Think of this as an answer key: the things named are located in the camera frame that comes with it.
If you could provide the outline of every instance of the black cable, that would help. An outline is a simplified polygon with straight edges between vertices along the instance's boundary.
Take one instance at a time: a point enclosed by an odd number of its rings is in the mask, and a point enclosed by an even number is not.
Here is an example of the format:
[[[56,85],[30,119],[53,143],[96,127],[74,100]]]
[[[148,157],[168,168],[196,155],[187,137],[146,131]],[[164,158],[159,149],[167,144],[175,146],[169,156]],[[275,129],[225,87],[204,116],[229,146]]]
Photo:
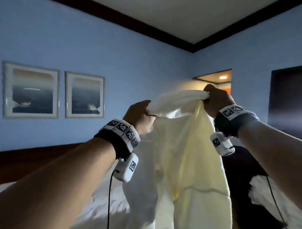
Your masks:
[[[268,183],[269,189],[270,189],[270,191],[271,191],[271,196],[273,197],[273,200],[274,200],[275,205],[276,205],[276,207],[277,207],[277,209],[278,209],[278,212],[279,212],[279,214],[280,214],[280,216],[281,216],[281,219],[282,219],[283,222],[287,225],[287,223],[285,222],[285,220],[284,220],[284,218],[283,218],[283,216],[282,216],[282,214],[281,214],[281,212],[280,212],[280,210],[279,210],[279,207],[278,207],[278,205],[277,205],[276,199],[275,199],[274,194],[273,194],[273,190],[271,189],[271,183],[269,182],[268,176],[266,176],[266,179],[267,179],[267,183]]]
[[[110,192],[111,192],[111,183],[112,183],[112,177],[114,172],[119,173],[120,171],[118,170],[113,170],[110,178],[110,183],[109,183],[109,197],[108,197],[108,218],[107,218],[107,229],[109,229],[109,212],[110,212]]]

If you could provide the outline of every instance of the white cloth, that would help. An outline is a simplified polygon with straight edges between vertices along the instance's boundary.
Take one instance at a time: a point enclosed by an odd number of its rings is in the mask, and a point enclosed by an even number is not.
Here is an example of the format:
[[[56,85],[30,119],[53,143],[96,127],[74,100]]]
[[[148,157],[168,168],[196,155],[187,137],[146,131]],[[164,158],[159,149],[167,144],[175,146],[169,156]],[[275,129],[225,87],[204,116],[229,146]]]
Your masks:
[[[139,163],[123,190],[126,229],[231,228],[231,202],[221,157],[203,109],[204,91],[165,94],[148,106],[160,116],[135,149]]]
[[[278,189],[271,178],[269,178],[269,182],[278,208],[284,221],[288,224],[287,229],[302,228],[302,211]],[[250,184],[252,185],[252,188],[249,192],[249,197],[251,198],[252,203],[264,206],[272,216],[282,222],[282,218],[271,195],[266,177],[260,175],[254,176],[251,179]]]

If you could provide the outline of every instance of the qr-like pattern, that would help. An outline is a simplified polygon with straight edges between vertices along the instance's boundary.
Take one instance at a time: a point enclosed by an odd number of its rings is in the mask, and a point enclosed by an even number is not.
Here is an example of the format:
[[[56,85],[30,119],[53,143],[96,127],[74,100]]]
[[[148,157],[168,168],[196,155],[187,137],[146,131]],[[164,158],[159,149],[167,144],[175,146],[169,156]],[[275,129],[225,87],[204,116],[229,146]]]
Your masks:
[[[229,117],[234,113],[231,109],[226,109],[225,111],[222,112],[226,117]]]
[[[220,145],[220,142],[219,142],[218,138],[215,138],[212,142],[213,142],[215,147]]]
[[[138,144],[137,139],[136,139],[136,138],[133,138],[133,139],[131,140],[131,145],[132,145],[132,147],[135,148],[137,144]]]
[[[131,140],[133,138],[133,131],[131,129],[129,129],[127,132],[126,132],[126,136],[129,138],[129,140]]]
[[[133,172],[135,167],[136,167],[136,163],[134,161],[132,161],[129,169]]]
[[[117,125],[116,128],[119,129],[122,132],[125,132],[128,127],[126,125],[124,125],[123,123],[120,123],[120,124]]]
[[[110,121],[107,125],[108,125],[108,126],[116,126],[118,123],[119,123],[119,122],[112,120],[112,121]]]
[[[233,109],[234,111],[242,111],[242,110],[243,110],[241,107],[232,107],[232,109]]]

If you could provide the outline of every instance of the framed picture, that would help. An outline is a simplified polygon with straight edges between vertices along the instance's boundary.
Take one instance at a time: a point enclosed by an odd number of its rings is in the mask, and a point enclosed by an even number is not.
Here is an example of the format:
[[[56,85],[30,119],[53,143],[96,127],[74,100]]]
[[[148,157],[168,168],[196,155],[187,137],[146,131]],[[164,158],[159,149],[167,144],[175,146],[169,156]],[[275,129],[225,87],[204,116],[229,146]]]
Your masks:
[[[65,72],[66,118],[104,116],[104,77]]]
[[[58,118],[59,70],[3,62],[5,118]]]

